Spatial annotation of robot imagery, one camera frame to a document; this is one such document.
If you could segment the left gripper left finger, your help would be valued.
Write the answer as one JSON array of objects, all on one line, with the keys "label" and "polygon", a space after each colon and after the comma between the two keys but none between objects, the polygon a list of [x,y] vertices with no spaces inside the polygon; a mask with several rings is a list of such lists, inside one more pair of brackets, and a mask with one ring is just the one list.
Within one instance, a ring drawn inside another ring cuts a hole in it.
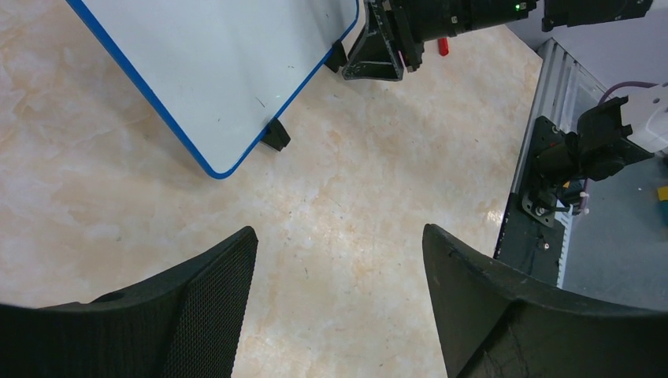
[{"label": "left gripper left finger", "polygon": [[258,239],[208,251],[92,302],[1,307],[4,377],[229,377]]}]

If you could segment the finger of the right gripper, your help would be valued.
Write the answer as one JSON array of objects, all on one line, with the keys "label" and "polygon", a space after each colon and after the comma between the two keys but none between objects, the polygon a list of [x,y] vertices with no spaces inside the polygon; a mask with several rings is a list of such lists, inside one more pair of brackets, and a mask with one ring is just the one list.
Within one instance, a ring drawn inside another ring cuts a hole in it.
[{"label": "finger of the right gripper", "polygon": [[343,67],[345,80],[400,81],[404,66],[382,1],[364,1],[366,21]]}]

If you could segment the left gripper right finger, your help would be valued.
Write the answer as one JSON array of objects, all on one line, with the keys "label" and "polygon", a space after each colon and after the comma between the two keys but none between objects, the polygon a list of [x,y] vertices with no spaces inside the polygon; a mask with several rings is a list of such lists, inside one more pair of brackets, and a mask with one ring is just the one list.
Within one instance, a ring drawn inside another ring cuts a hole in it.
[{"label": "left gripper right finger", "polygon": [[666,313],[564,291],[435,224],[422,250],[450,377],[666,376]]}]

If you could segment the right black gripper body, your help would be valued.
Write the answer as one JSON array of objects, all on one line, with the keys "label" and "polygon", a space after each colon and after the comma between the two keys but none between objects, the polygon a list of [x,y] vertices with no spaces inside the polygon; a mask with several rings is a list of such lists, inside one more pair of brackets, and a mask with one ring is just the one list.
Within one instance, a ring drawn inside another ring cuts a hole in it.
[{"label": "right black gripper body", "polygon": [[421,66],[426,42],[523,20],[536,2],[424,0],[392,1],[391,6],[404,65],[413,72]]}]

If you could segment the red white marker pen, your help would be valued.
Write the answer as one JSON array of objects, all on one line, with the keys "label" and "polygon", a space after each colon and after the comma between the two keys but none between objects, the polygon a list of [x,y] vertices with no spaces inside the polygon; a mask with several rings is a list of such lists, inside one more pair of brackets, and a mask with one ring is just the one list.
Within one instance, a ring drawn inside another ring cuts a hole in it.
[{"label": "red white marker pen", "polygon": [[448,38],[440,38],[437,40],[438,51],[440,56],[446,57],[450,53]]}]

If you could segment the blue framed whiteboard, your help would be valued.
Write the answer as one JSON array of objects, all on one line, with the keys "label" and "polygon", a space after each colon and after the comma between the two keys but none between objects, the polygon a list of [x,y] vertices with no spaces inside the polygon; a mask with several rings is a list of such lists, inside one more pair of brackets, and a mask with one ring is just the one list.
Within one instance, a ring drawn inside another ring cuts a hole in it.
[{"label": "blue framed whiteboard", "polygon": [[356,25],[356,1],[72,1],[202,169],[235,172]]}]

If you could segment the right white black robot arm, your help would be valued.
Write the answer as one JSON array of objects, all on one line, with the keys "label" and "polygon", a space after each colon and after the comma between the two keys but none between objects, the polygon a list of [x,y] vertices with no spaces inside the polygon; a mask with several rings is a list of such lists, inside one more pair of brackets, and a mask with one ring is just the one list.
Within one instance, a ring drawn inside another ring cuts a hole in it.
[{"label": "right white black robot arm", "polygon": [[[368,1],[364,28],[330,69],[346,80],[399,81],[417,70],[428,41],[523,20],[534,1]],[[551,226],[556,213],[580,212],[587,193],[564,195],[573,181],[601,181],[667,146],[667,86],[639,83],[632,94],[606,92],[573,132],[529,148],[521,208]]]}]

